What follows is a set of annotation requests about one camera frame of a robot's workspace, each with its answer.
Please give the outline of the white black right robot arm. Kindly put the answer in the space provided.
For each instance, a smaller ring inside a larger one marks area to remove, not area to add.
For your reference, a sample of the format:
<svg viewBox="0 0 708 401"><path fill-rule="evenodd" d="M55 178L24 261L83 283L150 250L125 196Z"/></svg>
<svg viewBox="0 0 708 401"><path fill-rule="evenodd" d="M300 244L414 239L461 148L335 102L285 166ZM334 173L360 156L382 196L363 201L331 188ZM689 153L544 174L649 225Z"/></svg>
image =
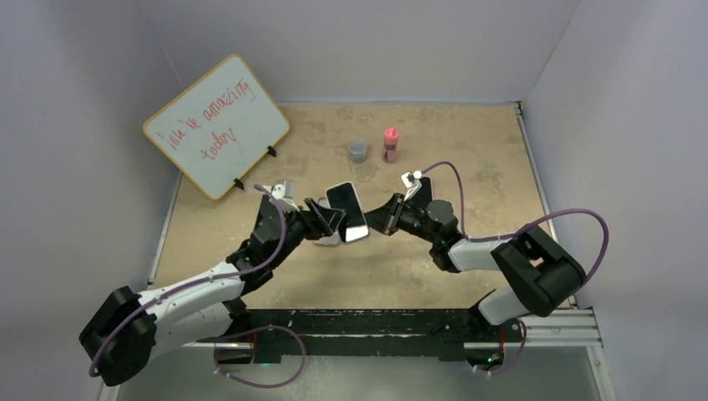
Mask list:
<svg viewBox="0 0 708 401"><path fill-rule="evenodd" d="M401 194L365 214L368 226L385 236L398 231L430 243L433 264L449 273L498 270L507 286L494 290L473 308L471 334L488 340L502 323L516 317L547 317L587 281L585 269L548 233L534 226L509 239L473 242L458 228L459 219L446 200L421 207Z"/></svg>

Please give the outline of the phone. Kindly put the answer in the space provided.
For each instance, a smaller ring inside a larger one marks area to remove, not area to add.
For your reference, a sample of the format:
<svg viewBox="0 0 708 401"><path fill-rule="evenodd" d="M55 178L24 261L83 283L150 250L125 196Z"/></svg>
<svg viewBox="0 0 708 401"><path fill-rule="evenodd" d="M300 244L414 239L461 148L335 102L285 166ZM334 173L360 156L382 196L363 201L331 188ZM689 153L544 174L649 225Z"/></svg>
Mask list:
<svg viewBox="0 0 708 401"><path fill-rule="evenodd" d="M417 208L426 208L430 202L434 200L432 179L423 176L420 179L421 187L417 193L410 199L413 206Z"/></svg>
<svg viewBox="0 0 708 401"><path fill-rule="evenodd" d="M343 210L339 227L341 241L349 244L369 235L369 227L354 184L345 181L326 190L326 199L332 209Z"/></svg>

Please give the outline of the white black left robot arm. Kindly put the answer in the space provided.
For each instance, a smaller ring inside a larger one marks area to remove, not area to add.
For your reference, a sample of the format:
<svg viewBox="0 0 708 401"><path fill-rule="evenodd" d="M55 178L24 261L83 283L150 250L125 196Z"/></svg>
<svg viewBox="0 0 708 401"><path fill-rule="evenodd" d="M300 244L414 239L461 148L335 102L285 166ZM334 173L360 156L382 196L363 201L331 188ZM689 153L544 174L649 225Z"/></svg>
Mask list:
<svg viewBox="0 0 708 401"><path fill-rule="evenodd" d="M253 231L224 261L156 290L113 290L78 336L91 360L90 377L116 386L185 343L244 338L249 319L231 306L268 282L304 240L338 235L345 227L344 210L320 206L312 198L305 203L293 206L263 195Z"/></svg>

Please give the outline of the white phone case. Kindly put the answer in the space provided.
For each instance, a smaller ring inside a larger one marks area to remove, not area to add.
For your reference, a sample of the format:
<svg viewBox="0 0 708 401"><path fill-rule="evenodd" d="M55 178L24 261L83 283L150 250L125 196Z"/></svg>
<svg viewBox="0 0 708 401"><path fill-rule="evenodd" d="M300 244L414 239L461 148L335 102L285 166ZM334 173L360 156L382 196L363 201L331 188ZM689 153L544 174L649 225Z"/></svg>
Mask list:
<svg viewBox="0 0 708 401"><path fill-rule="evenodd" d="M317 204L326 208L330 207L330 203L326 197L320 197L317 200ZM316 246L339 246L341 244L341 238L336 232L332 236L322 237L321 239L314 241L313 244Z"/></svg>

